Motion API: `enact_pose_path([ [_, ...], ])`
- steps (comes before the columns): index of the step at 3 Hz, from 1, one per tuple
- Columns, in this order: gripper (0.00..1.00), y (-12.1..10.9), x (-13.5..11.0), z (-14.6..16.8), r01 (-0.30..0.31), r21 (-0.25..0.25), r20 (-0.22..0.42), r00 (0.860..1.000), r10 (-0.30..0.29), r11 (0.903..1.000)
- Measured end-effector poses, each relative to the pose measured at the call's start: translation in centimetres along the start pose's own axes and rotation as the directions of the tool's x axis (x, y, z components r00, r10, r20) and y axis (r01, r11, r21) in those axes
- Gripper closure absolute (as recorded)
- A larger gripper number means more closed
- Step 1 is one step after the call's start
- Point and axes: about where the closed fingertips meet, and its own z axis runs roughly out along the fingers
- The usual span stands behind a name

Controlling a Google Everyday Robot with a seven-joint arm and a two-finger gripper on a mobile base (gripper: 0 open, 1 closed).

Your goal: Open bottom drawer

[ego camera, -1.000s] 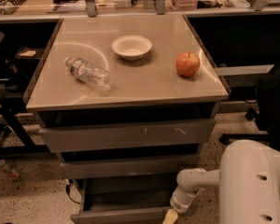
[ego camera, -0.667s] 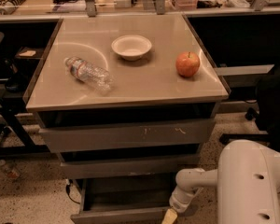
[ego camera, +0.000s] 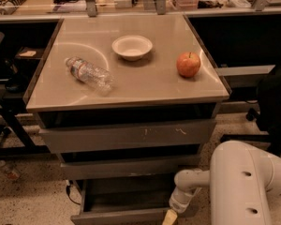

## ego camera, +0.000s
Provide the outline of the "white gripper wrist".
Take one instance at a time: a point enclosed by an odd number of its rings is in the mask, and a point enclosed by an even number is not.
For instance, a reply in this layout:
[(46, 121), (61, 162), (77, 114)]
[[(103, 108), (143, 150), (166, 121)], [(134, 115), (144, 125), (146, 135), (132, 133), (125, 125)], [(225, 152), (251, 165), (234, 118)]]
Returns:
[(169, 205), (170, 208), (162, 222), (162, 225), (173, 225), (178, 217), (187, 209), (193, 198), (200, 192), (200, 187), (191, 188), (188, 191), (180, 190), (178, 187), (170, 195)]

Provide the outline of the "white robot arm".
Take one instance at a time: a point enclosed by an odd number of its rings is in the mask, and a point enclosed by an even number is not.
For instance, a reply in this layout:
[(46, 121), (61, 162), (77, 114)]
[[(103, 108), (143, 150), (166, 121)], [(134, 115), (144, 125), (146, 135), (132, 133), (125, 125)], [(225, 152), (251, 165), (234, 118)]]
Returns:
[(162, 225), (173, 225), (204, 187), (210, 189), (212, 225), (272, 225), (267, 196), (281, 195), (281, 157), (245, 142), (222, 142), (209, 170), (181, 170), (174, 184)]

